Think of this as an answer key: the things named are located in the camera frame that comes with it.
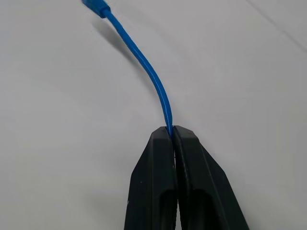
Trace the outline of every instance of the white table surface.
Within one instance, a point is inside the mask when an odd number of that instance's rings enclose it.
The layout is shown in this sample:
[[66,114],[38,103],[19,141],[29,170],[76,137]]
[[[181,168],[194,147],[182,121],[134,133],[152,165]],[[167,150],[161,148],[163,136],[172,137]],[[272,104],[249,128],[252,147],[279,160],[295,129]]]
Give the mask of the white table surface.
[[[307,229],[307,1],[109,4],[250,229]],[[79,0],[0,2],[1,230],[123,230],[131,172],[160,126],[110,24]]]

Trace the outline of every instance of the cable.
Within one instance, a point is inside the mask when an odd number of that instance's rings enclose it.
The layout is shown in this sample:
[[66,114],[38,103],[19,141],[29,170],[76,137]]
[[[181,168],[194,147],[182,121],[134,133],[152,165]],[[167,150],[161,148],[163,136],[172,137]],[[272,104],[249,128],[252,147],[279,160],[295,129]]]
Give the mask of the cable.
[[96,14],[98,14],[101,18],[107,18],[120,37],[123,39],[129,50],[134,54],[134,56],[137,58],[139,63],[142,65],[142,67],[146,70],[147,74],[149,75],[151,81],[153,82],[153,85],[158,93],[162,110],[164,113],[164,119],[166,123],[166,128],[170,136],[173,134],[173,118],[172,118],[172,111],[171,106],[169,104],[169,100],[167,97],[167,94],[165,92],[165,89],[154,71],[153,67],[150,65],[146,57],[143,55],[143,53],[138,49],[136,44],[132,41],[130,36],[127,34],[125,29],[122,27],[120,22],[116,19],[116,17],[112,14],[110,7],[107,5],[106,2],[103,0],[82,0],[82,2],[90,8],[92,11],[94,11]]

